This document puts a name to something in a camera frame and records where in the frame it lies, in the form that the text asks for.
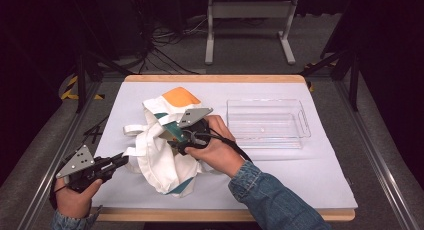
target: teal fabric trim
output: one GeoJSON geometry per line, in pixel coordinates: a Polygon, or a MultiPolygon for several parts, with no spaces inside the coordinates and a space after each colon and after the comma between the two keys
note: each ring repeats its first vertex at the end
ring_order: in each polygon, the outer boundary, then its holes
{"type": "Polygon", "coordinates": [[[166,130],[168,130],[175,138],[178,139],[179,142],[184,142],[186,139],[183,136],[183,131],[178,127],[177,122],[170,122],[163,125],[166,130]]]}
{"type": "Polygon", "coordinates": [[[157,119],[159,119],[159,118],[162,118],[162,117],[168,115],[168,113],[155,113],[154,115],[157,119]]]}
{"type": "Polygon", "coordinates": [[[188,186],[188,184],[191,182],[191,180],[193,180],[194,179],[194,177],[191,177],[191,178],[189,178],[189,179],[187,179],[187,180],[185,180],[183,183],[181,183],[180,185],[178,185],[178,187],[176,187],[176,188],[174,188],[174,189],[172,189],[169,193],[167,193],[167,194],[174,194],[174,193],[176,193],[176,194],[180,194],[180,193],[182,193],[183,191],[184,191],[184,189],[188,186]]]}

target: person's left hand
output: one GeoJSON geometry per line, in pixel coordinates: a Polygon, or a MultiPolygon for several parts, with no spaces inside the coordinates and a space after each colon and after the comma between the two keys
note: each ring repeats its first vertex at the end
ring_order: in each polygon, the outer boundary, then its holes
{"type": "MultiPolygon", "coordinates": [[[[70,218],[84,218],[90,211],[91,198],[96,194],[103,181],[97,179],[82,193],[67,187],[56,192],[57,210],[70,218]]],[[[55,190],[65,186],[63,178],[56,180],[55,190]]]]}

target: person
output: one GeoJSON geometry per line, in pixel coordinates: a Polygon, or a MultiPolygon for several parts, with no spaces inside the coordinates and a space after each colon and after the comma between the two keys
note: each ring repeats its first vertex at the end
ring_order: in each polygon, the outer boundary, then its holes
{"type": "MultiPolygon", "coordinates": [[[[218,134],[235,140],[219,115],[206,116],[205,119],[218,134]]],[[[187,147],[185,151],[231,178],[228,187],[234,198],[247,206],[262,229],[331,229],[315,209],[277,178],[245,161],[221,140],[212,138],[204,149],[187,147]]],[[[58,180],[55,189],[63,185],[63,181],[58,180]]],[[[91,198],[100,185],[101,180],[96,180],[81,194],[67,188],[59,190],[52,228],[89,229],[100,211],[88,216],[91,198]]]]}

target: wrist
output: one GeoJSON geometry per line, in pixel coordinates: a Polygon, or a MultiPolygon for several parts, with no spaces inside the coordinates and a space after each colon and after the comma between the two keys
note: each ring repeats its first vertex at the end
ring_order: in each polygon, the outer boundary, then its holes
{"type": "Polygon", "coordinates": [[[74,218],[74,219],[82,219],[90,216],[91,210],[91,201],[89,204],[80,204],[80,203],[71,203],[66,206],[58,206],[58,212],[63,216],[74,218]]]}
{"type": "Polygon", "coordinates": [[[230,178],[233,178],[237,172],[243,166],[245,160],[242,157],[238,157],[233,163],[230,164],[228,170],[225,172],[230,178]]]}

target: person's right hand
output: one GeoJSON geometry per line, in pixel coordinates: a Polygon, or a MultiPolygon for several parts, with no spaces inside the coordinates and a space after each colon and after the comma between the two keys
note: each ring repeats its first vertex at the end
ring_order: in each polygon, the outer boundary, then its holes
{"type": "MultiPolygon", "coordinates": [[[[219,115],[209,115],[205,117],[209,127],[219,133],[221,136],[235,141],[233,134],[225,126],[224,121],[219,115]]],[[[245,160],[227,144],[219,139],[211,138],[209,145],[204,149],[187,147],[186,153],[196,159],[200,159],[215,170],[227,174],[230,178],[234,177],[245,160]]]]}

